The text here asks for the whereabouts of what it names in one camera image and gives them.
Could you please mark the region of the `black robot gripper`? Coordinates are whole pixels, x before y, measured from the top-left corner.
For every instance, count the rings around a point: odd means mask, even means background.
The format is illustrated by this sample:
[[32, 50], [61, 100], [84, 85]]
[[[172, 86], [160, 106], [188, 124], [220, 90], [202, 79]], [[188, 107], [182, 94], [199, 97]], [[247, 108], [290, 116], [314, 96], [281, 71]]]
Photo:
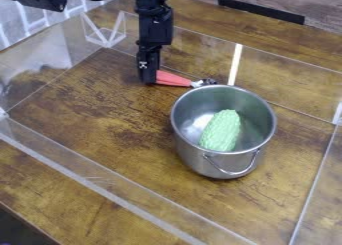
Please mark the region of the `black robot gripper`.
[[135, 12], [139, 15], [138, 72], [142, 82], [154, 84], [160, 60], [158, 50], [172, 43], [174, 11], [167, 0], [135, 0]]

